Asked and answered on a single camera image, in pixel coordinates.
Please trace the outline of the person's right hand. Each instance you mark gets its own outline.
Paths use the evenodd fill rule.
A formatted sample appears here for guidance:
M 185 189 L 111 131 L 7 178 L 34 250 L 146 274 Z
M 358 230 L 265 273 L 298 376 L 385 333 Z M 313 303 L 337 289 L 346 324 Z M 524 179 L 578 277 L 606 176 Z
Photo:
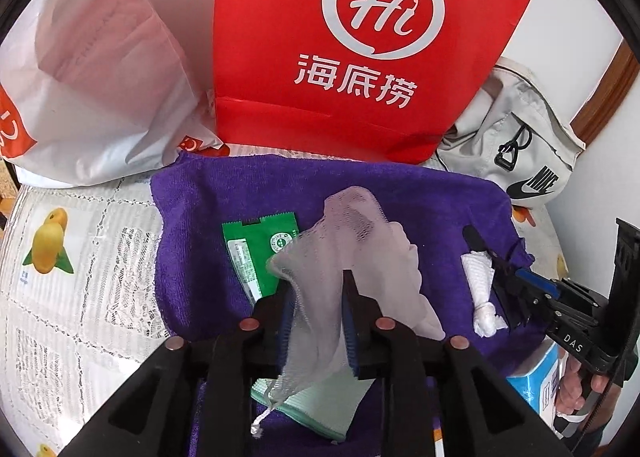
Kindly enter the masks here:
M 582 364 L 573 356 L 568 356 L 563 378 L 556 393 L 555 409 L 558 414 L 571 415 L 585 406 L 582 396 L 582 378 L 579 370 Z

